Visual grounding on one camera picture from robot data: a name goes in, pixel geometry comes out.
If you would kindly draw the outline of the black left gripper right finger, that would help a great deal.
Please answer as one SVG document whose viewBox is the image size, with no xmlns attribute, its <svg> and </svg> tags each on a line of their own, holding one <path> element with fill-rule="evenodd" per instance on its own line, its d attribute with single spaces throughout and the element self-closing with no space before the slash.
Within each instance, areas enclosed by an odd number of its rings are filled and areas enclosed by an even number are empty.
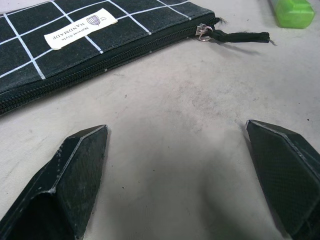
<svg viewBox="0 0 320 240">
<path fill-rule="evenodd" d="M 249 119 L 252 160 L 278 221 L 293 240 L 320 240 L 320 153 L 300 134 Z"/>
</svg>

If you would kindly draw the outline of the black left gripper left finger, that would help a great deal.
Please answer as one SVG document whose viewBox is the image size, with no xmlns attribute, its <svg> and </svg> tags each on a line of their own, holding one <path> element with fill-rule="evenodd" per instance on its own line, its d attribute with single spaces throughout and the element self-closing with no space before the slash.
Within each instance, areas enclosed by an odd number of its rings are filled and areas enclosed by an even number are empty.
<svg viewBox="0 0 320 240">
<path fill-rule="evenodd" d="M 0 240 L 83 240 L 103 175 L 107 125 L 67 137 L 0 220 Z"/>
</svg>

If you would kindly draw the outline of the black checked pencil pouch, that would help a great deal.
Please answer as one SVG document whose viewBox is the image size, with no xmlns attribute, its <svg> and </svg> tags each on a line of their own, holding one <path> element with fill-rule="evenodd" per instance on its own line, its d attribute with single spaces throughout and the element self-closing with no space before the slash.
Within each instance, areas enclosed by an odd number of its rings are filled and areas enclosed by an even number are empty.
<svg viewBox="0 0 320 240">
<path fill-rule="evenodd" d="M 48 0 L 0 14 L 0 116 L 213 27 L 189 0 Z"/>
</svg>

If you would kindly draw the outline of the green plastic object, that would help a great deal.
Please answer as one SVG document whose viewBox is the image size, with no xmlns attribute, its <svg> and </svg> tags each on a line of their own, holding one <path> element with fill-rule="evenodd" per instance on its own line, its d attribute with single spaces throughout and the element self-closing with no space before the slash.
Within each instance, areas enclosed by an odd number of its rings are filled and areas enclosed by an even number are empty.
<svg viewBox="0 0 320 240">
<path fill-rule="evenodd" d="M 268 0 L 277 25 L 288 29 L 305 29 L 313 21 L 315 11 L 308 0 Z"/>
</svg>

